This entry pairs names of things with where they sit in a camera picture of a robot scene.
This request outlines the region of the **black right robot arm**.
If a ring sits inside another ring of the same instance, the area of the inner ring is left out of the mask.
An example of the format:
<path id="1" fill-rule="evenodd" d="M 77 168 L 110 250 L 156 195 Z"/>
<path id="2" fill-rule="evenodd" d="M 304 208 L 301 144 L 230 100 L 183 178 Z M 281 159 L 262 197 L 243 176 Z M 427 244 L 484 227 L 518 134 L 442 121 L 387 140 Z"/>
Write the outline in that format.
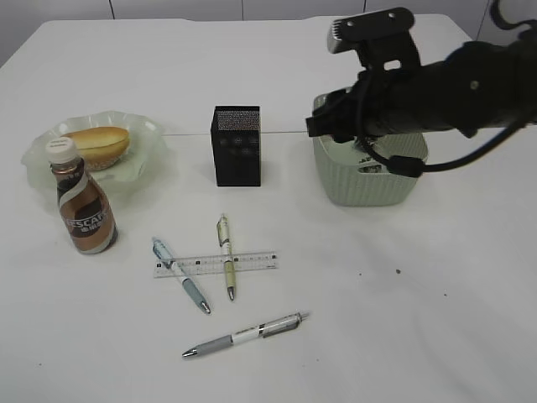
<path id="1" fill-rule="evenodd" d="M 424 65 L 411 37 L 414 15 L 390 8 L 335 20 L 328 34 L 332 54 L 354 51 L 362 70 L 356 83 L 330 92 L 306 119 L 312 137 L 359 144 L 395 175 L 417 178 L 454 170 L 483 157 L 536 121 L 536 22 L 506 21 L 498 3 L 492 21 L 518 38 L 501 46 L 468 41 L 444 60 Z M 387 135 L 455 129 L 473 137 L 482 128 L 498 134 L 457 160 L 428 165 L 415 157 L 385 157 L 373 142 Z"/>

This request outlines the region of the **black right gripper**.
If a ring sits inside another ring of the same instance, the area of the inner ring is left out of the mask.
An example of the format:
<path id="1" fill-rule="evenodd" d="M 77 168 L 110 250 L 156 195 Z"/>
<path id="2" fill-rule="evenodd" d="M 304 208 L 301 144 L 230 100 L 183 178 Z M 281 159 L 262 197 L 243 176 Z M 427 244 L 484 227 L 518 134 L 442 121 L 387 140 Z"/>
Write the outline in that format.
<path id="1" fill-rule="evenodd" d="M 337 143 L 428 131 L 425 93 L 428 68 L 365 70 L 356 83 L 317 97 L 306 122 L 311 138 L 329 135 Z"/>

